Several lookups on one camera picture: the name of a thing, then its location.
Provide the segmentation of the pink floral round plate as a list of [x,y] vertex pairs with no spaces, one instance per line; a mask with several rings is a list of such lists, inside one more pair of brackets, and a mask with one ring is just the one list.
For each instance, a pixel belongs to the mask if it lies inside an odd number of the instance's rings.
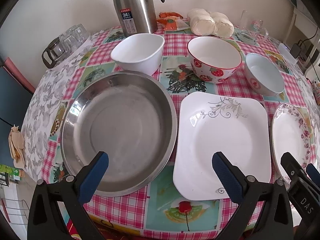
[[280,104],[271,125],[272,159],[275,170],[286,183],[291,179],[281,166],[281,157],[289,152],[305,169],[311,157],[311,133],[298,108],[289,103]]

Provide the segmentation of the large stainless steel pan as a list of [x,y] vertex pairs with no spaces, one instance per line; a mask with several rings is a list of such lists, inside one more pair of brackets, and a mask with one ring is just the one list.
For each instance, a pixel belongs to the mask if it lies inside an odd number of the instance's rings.
[[131,194],[154,180],[174,150],[177,114],[159,81],[139,72],[114,72],[84,89],[67,108],[61,154],[77,174],[103,151],[108,168],[96,194]]

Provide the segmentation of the strawberry pattern bowl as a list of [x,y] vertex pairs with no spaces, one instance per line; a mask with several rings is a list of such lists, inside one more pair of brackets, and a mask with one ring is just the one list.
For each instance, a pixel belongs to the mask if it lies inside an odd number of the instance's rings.
[[187,50],[194,73],[205,82],[223,83],[242,65],[240,50],[220,38],[193,38]]

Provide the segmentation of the white angular bowl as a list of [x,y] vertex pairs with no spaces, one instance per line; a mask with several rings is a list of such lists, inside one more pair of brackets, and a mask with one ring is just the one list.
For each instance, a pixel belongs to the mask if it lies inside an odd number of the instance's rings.
[[111,59],[123,70],[153,75],[161,64],[164,43],[161,35],[131,35],[115,46]]

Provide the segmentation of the crumpled beige cloth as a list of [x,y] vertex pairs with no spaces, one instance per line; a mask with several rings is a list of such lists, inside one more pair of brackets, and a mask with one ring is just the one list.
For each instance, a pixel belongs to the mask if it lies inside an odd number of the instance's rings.
[[16,168],[24,168],[25,161],[24,152],[24,137],[18,130],[18,126],[13,126],[8,136],[9,150]]

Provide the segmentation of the white square floral plate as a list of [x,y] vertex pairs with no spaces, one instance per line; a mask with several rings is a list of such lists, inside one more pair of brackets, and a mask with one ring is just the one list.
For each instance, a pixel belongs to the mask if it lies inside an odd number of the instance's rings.
[[271,180],[268,116],[259,101],[204,92],[182,100],[172,179],[185,199],[228,198],[212,167],[215,152],[222,152],[243,174]]

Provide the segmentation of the light blue small bowl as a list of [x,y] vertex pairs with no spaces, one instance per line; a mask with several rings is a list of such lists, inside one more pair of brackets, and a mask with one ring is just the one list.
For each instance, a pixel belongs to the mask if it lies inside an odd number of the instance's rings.
[[275,96],[285,89],[280,71],[260,54],[249,53],[245,56],[244,71],[249,85],[258,94]]

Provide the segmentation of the black power adapter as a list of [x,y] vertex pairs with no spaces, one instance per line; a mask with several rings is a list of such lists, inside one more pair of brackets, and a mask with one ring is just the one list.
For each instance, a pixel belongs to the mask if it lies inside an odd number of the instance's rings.
[[290,50],[290,54],[293,56],[294,59],[296,59],[300,56],[301,51],[302,51],[301,44],[294,43]]

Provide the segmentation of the white power strip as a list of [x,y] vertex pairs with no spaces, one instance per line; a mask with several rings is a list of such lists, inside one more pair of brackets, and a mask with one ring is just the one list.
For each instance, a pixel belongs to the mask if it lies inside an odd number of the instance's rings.
[[280,55],[289,63],[291,63],[292,65],[295,65],[297,63],[297,59],[295,59],[289,49],[285,46],[285,44],[280,43],[278,45],[278,51],[280,52]]

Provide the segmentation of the clear glass mug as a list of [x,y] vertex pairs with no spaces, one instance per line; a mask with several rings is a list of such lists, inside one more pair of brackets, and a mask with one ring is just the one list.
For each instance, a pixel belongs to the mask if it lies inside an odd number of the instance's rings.
[[263,20],[244,10],[240,18],[239,31],[235,35],[246,44],[256,45],[267,41],[268,31],[263,27]]

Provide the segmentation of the upturned drinking glass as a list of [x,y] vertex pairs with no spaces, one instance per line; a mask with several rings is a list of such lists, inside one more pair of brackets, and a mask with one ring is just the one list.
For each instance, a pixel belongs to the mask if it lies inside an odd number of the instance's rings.
[[78,40],[73,34],[61,35],[60,40],[63,42],[68,51],[75,52],[78,48]]
[[78,24],[67,29],[66,35],[72,35],[76,39],[76,45],[79,47],[90,37],[90,32],[82,24]]

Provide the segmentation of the orange snack packet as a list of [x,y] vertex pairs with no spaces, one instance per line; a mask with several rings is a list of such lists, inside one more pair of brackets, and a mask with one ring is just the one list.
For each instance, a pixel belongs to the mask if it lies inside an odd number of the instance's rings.
[[162,24],[165,31],[182,31],[189,29],[183,16],[176,12],[160,12],[157,22]]

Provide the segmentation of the stainless steel thermos jug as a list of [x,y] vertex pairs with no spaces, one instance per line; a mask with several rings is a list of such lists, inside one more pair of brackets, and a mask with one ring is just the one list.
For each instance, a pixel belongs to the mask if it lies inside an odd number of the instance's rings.
[[113,0],[125,37],[157,31],[153,0]]

